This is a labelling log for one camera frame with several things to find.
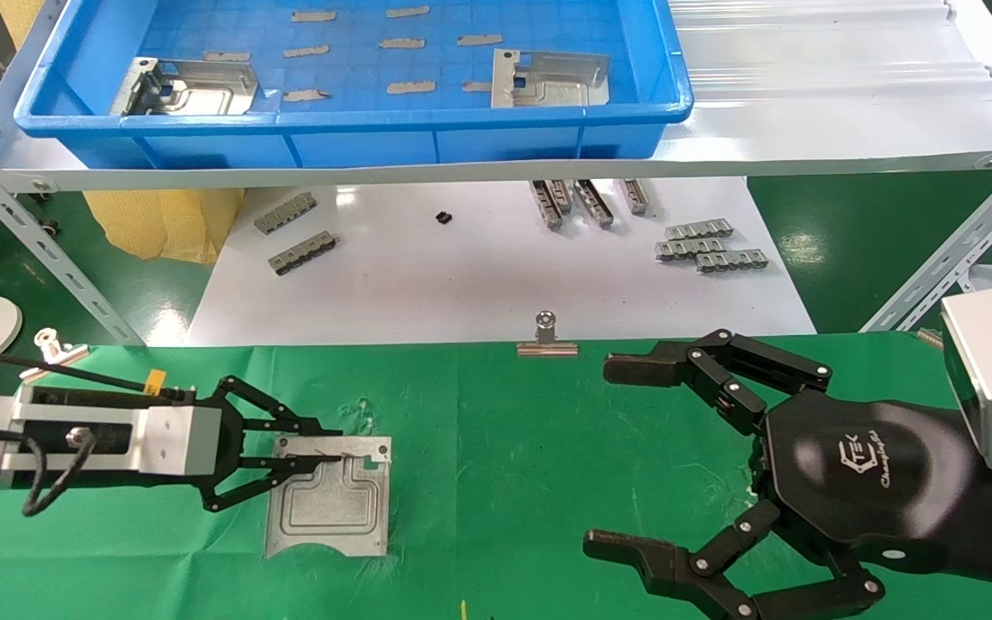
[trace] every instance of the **blue plastic tray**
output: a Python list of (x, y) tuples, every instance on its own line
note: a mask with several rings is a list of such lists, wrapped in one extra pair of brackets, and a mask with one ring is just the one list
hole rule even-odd
[[(429, 5), (388, 19), (386, 9)], [(295, 11), (335, 11), (294, 23)], [(458, 36), (500, 34), (498, 46)], [(383, 39), (425, 39), (383, 50)], [(326, 44), (323, 55), (283, 51)], [(464, 81), (492, 79), (493, 48), (611, 56), (611, 101), (489, 107)], [(240, 116), (109, 116), (134, 56), (248, 52), (259, 78)], [(433, 79), (433, 93), (389, 95)], [(287, 90), (331, 98), (283, 102)], [(666, 0), (71, 0), (15, 118), (90, 168), (343, 168), (517, 158), (646, 158), (693, 103)]]

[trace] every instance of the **metal shelf frame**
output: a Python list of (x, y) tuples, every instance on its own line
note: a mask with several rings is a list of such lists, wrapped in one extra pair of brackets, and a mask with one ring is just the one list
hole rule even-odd
[[(92, 170), (21, 133), (13, 110), (68, 1), (45, 0), (0, 83), (0, 219), (121, 344), (142, 341), (12, 193), (992, 169), (982, 0), (670, 0), (697, 103), (648, 160), (283, 170)], [(863, 330), (912, 328), (989, 245), (992, 196)]]

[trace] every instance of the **green cloth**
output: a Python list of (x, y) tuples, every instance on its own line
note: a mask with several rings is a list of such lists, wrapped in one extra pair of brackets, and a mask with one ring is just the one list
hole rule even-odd
[[(769, 341), (829, 364), (833, 396), (954, 405), (940, 353), (907, 334)], [(234, 373), (328, 428), (393, 436), (389, 557), (264, 561), (265, 497), (214, 515), (189, 487), (80, 489), (27, 519), (23, 492), (0, 491), (0, 617), (460, 620), (463, 600), (474, 620), (701, 617), (581, 553), (591, 527), (697, 547), (752, 502), (751, 441), (689, 389), (603, 382), (606, 353), (651, 344), (587, 342), (568, 360), (508, 343), (95, 349), (82, 368), (165, 369), (205, 393)], [(873, 570), (887, 595), (871, 620), (992, 615), (991, 584)], [(729, 576), (756, 593), (828, 573), (772, 536)]]

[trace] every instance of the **yellow label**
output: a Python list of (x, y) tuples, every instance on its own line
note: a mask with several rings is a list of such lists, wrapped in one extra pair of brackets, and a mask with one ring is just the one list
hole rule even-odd
[(148, 381), (145, 381), (145, 394), (158, 396), (158, 391), (163, 389), (163, 381), (166, 381), (164, 370), (152, 369), (152, 372), (148, 373)]

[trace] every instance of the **cable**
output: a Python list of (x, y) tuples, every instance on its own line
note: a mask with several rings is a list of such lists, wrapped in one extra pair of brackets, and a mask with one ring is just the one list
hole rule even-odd
[[(0, 353), (0, 363), (21, 366), (21, 368), (24, 369), (42, 369), (45, 370), (45, 372), (72, 376), (75, 378), (80, 378), (80, 380), (83, 381), (110, 385), (113, 386), (113, 388), (127, 389), (127, 391), (131, 392), (145, 392), (145, 384), (137, 383), (136, 381), (123, 380), (123, 378), (91, 373), (89, 370), (73, 369), (71, 366), (38, 362), (36, 360), (25, 360), (23, 357), (4, 356), (3, 353)], [(158, 396), (161, 398), (166, 398), (167, 400), (183, 401), (186, 398), (186, 391), (185, 389), (177, 387), (162, 387), (160, 388), (160, 391), (158, 391)]]
[(48, 456), (45, 454), (44, 448), (40, 446), (39, 441), (28, 435), (24, 435), (22, 432), (13, 431), (0, 431), (0, 441), (20, 441), (20, 443), (25, 443), (28, 451), (33, 452), (33, 458), (36, 459), (36, 467), (33, 468), (33, 483), (28, 488), (25, 503), (21, 506), (21, 513), (24, 517), (36, 517), (36, 515), (46, 510), (48, 506), (51, 506), (52, 502), (55, 502), (59, 498), (59, 495), (64, 494), (67, 487), (71, 485), (71, 480), (74, 480), (75, 476), (79, 474), (79, 471), (83, 470), (83, 465), (90, 458), (91, 452), (94, 452), (94, 447), (97, 443), (94, 433), (90, 433), (83, 446), (76, 452), (75, 458), (71, 459), (71, 464), (68, 464), (67, 468), (52, 483), (52, 486), (48, 488), (48, 492), (42, 498), (40, 496), (40, 488), (44, 486), (44, 474), (48, 469)]

